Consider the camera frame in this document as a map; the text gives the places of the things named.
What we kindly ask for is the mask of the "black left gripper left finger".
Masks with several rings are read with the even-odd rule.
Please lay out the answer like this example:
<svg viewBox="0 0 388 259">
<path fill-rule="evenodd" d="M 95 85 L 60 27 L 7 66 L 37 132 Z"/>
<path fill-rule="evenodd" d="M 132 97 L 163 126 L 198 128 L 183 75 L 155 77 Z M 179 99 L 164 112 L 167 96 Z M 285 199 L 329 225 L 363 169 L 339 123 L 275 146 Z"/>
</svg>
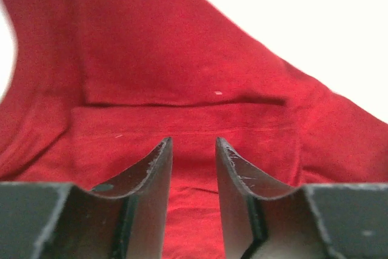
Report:
<svg viewBox="0 0 388 259">
<path fill-rule="evenodd" d="M 86 191 L 72 183 L 1 183 L 2 258 L 160 258 L 173 143 Z"/>
</svg>

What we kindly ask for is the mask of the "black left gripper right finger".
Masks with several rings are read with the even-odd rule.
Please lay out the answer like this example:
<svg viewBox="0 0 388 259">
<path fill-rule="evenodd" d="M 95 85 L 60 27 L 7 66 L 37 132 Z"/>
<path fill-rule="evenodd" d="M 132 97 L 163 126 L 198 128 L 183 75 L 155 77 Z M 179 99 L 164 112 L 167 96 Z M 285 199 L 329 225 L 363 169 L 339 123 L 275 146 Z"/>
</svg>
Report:
<svg viewBox="0 0 388 259">
<path fill-rule="evenodd" d="M 227 258 L 386 258 L 387 185 L 291 187 L 216 140 Z"/>
</svg>

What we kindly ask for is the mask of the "dark red t-shirt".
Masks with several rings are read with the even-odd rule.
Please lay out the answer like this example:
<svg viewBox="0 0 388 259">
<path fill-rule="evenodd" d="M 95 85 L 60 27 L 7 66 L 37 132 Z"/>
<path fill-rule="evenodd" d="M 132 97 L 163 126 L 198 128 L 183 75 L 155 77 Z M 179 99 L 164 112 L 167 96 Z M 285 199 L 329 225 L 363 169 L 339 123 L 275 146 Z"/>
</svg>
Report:
<svg viewBox="0 0 388 259">
<path fill-rule="evenodd" d="M 292 186 L 387 181 L 387 124 L 206 0 L 2 0 L 1 180 L 87 189 L 174 140 L 164 258 L 224 258 L 215 139 Z"/>
</svg>

